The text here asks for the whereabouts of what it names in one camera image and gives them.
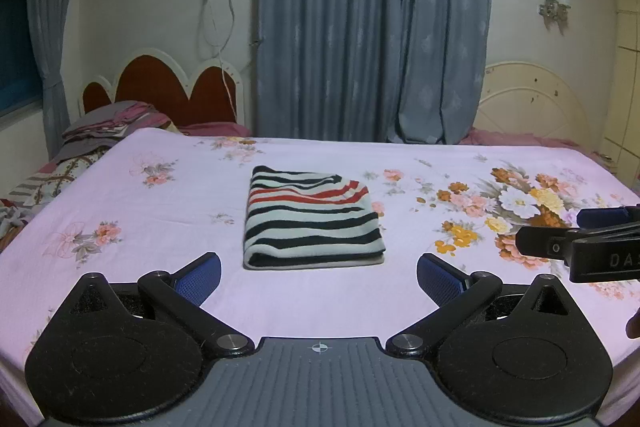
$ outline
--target wall sconce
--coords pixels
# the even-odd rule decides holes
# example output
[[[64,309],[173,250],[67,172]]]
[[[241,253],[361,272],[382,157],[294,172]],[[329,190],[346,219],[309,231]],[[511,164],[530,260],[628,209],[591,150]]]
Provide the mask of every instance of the wall sconce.
[[[538,7],[538,13],[545,19],[545,26],[556,22],[558,26],[565,26],[569,19],[569,0],[545,0],[544,4]]]

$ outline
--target black and white stripe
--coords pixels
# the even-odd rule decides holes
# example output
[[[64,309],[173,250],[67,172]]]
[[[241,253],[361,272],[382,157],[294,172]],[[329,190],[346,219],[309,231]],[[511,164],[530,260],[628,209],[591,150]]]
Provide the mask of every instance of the black and white stripe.
[[[385,245],[367,187],[336,174],[254,169],[244,236],[252,269],[383,262]]]

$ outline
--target electrical cable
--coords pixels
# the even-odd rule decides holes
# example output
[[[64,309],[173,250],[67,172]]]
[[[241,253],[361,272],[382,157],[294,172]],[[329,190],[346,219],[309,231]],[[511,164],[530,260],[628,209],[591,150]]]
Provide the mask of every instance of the electrical cable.
[[[233,0],[227,0],[228,2],[228,6],[229,6],[229,11],[231,13],[231,28],[229,28],[229,33],[226,36],[226,40],[224,42],[224,44],[222,46],[218,46],[216,44],[211,44],[209,42],[209,39],[206,38],[206,33],[205,33],[205,39],[207,40],[207,42],[209,43],[210,46],[214,47],[214,48],[218,48],[218,61],[220,63],[220,72],[222,74],[222,84],[223,86],[225,86],[225,90],[226,90],[226,96],[229,100],[229,105],[231,107],[231,111],[233,112],[234,115],[234,121],[236,123],[238,123],[238,112],[236,111],[236,104],[234,104],[233,98],[231,97],[231,92],[229,91],[229,87],[226,85],[226,78],[225,78],[225,69],[223,68],[222,62],[222,51],[226,48],[226,46],[229,44],[229,41],[231,40],[231,35],[234,32],[234,27],[236,25],[236,12],[234,10],[234,3]],[[213,22],[213,29],[216,32],[216,35],[218,34],[218,28],[216,26],[216,19],[213,15],[213,6],[211,5],[211,0],[207,0],[207,5],[209,5],[209,11],[211,13],[211,21]]]

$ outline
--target red headboard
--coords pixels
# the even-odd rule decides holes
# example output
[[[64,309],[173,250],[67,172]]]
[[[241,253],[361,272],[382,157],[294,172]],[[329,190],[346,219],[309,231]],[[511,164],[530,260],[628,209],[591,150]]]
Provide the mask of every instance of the red headboard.
[[[222,62],[222,67],[218,60],[208,60],[190,80],[169,55],[142,50],[122,68],[113,84],[103,77],[86,84],[80,100],[81,111],[137,100],[151,103],[178,126],[213,121],[242,124],[241,79],[231,65]]]

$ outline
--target bedspread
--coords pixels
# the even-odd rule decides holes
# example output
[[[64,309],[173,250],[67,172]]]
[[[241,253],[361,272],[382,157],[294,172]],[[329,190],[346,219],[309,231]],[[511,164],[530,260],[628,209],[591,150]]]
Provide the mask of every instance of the bedspread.
[[[385,262],[244,269],[249,181],[260,164],[337,172],[366,184],[380,216]],[[640,283],[570,283],[561,262],[521,255],[514,233],[526,223],[575,226],[580,208],[638,201],[572,150],[199,138],[142,129],[0,255],[0,384],[6,388],[24,369],[31,346],[83,273],[130,282],[151,270],[174,272],[206,251],[220,257],[222,281],[202,307],[256,344],[263,336],[376,336],[384,344],[436,309],[415,278],[418,258],[432,251],[467,273],[491,271],[508,283],[554,273],[618,364],[639,346],[626,337],[625,323],[640,305]],[[626,393],[635,386],[627,384]]]

